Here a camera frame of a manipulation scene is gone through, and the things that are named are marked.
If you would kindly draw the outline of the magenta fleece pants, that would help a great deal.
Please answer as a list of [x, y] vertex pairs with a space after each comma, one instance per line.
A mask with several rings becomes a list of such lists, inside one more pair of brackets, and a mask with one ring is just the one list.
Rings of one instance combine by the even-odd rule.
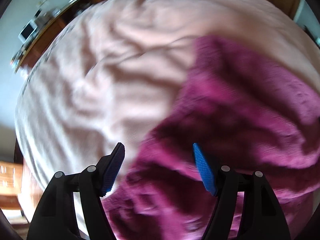
[[276, 61], [204, 36], [170, 115], [150, 131], [116, 191], [103, 201], [118, 239], [200, 239], [215, 205], [193, 143], [239, 172], [263, 172], [292, 237], [319, 188], [319, 94]]

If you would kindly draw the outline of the pink bed blanket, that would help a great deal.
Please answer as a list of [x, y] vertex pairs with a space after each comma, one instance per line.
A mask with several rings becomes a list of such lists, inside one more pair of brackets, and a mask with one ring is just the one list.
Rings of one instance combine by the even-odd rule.
[[276, 61], [319, 94], [319, 49], [266, 0], [108, 0], [65, 27], [18, 98], [18, 143], [39, 184], [59, 170], [82, 171], [121, 142], [112, 195], [173, 110], [204, 36]]

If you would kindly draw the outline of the wooden dresser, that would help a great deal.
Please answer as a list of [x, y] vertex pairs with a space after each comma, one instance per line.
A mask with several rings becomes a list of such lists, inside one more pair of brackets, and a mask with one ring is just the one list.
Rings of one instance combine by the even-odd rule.
[[23, 68], [33, 68], [41, 55], [47, 50], [57, 35], [74, 19], [77, 14], [88, 7], [106, 0], [71, 0], [59, 10], [48, 23], [31, 39], [31, 42], [22, 50], [22, 55], [12, 62], [14, 71], [17, 73]]

